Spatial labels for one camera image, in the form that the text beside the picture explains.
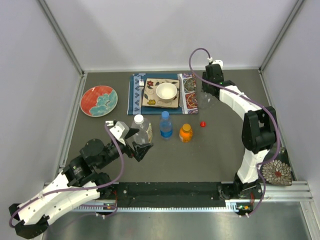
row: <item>blue bottle cap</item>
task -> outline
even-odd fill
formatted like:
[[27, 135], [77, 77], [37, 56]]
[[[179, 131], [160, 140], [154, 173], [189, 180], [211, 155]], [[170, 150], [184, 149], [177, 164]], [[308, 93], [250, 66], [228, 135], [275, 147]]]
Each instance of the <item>blue bottle cap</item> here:
[[169, 112], [163, 111], [163, 112], [161, 113], [161, 117], [162, 117], [163, 119], [168, 119], [168, 118], [169, 118]]

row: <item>blue bottle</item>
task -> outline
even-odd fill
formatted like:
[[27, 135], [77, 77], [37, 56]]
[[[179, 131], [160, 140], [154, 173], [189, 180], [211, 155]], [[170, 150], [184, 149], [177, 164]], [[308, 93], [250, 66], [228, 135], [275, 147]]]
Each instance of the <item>blue bottle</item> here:
[[161, 137], [165, 140], [169, 140], [173, 133], [173, 126], [171, 122], [171, 117], [169, 116], [169, 112], [163, 111], [161, 113], [160, 120], [160, 134]]

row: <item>metal floor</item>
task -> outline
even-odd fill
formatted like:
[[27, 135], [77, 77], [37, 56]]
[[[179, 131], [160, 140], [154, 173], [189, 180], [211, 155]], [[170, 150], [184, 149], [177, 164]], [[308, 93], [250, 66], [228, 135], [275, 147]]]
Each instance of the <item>metal floor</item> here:
[[264, 203], [247, 218], [233, 212], [124, 213], [102, 220], [72, 212], [55, 222], [44, 240], [311, 240], [300, 203]]
[[[247, 96], [263, 105], [268, 105], [267, 97], [257, 70], [226, 70], [225, 80], [232, 80]], [[90, 117], [79, 110], [69, 149], [67, 164], [79, 155], [79, 150], [93, 138], [110, 142], [104, 124], [106, 120], [119, 120], [131, 125], [133, 116], [127, 115], [129, 79], [132, 72], [88, 73], [84, 91], [107, 85], [118, 95], [116, 108], [108, 115]], [[201, 90], [201, 81], [197, 83]], [[141, 162], [125, 156], [125, 169], [120, 182], [221, 182], [233, 181], [240, 168], [245, 147], [242, 144], [242, 120], [224, 103], [216, 100], [208, 109], [200, 109], [199, 114], [172, 115], [173, 138], [161, 139], [159, 115], [146, 115], [151, 121], [152, 147]], [[206, 127], [200, 122], [206, 121]], [[193, 128], [193, 138], [189, 143], [179, 139], [179, 129], [185, 123]], [[111, 179], [120, 171], [120, 161], [114, 161], [103, 170]]]

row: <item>ceramic plate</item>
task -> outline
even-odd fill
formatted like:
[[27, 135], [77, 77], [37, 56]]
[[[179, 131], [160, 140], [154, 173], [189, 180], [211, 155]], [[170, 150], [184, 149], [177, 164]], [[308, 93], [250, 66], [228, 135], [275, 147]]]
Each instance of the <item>ceramic plate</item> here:
[[81, 98], [82, 112], [90, 117], [102, 117], [110, 113], [117, 105], [118, 95], [110, 86], [90, 88]]
[[[177, 93], [175, 98], [171, 102], [163, 102], [157, 95], [156, 90], [160, 84], [171, 83], [176, 86]], [[177, 109], [179, 107], [180, 100], [180, 80], [166, 79], [166, 78], [147, 78], [143, 91], [142, 106], [165, 108], [165, 109]]]

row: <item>orange bottle cap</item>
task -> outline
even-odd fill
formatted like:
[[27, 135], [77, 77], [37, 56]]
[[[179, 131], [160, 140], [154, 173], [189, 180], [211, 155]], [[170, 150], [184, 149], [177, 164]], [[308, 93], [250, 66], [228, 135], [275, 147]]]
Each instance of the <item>orange bottle cap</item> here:
[[191, 126], [190, 124], [186, 123], [186, 124], [183, 124], [182, 126], [182, 130], [186, 133], [189, 133], [191, 131]]

